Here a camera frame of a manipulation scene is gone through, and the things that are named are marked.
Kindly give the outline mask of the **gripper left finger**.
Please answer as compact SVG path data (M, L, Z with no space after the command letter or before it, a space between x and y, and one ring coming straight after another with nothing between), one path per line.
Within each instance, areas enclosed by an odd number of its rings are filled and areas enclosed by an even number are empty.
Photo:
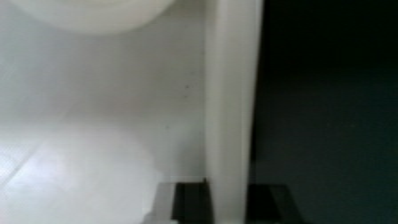
M154 224L213 224L208 181L163 182L154 197Z

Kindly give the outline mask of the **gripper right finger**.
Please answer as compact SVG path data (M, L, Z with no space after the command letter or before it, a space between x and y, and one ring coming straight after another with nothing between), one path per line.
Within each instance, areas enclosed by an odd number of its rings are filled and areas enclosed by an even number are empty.
M247 224L305 224L286 185L248 185L245 220Z

